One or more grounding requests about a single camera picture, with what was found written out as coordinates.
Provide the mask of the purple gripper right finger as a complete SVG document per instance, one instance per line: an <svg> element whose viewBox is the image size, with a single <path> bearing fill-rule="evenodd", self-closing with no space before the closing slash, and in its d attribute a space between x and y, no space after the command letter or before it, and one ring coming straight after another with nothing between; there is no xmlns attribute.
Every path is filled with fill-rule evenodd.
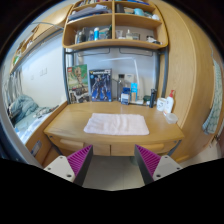
<svg viewBox="0 0 224 224"><path fill-rule="evenodd" d="M145 185L182 169L169 155L159 156L139 145L135 146L134 155Z"/></svg>

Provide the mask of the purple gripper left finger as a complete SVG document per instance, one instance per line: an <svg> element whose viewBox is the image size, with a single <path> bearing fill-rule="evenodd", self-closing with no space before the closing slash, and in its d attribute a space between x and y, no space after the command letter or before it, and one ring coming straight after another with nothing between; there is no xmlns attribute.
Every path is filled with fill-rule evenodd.
<svg viewBox="0 0 224 224"><path fill-rule="evenodd" d="M82 186L93 156L93 146L84 147L69 156L58 156L44 168L56 176Z"/></svg>

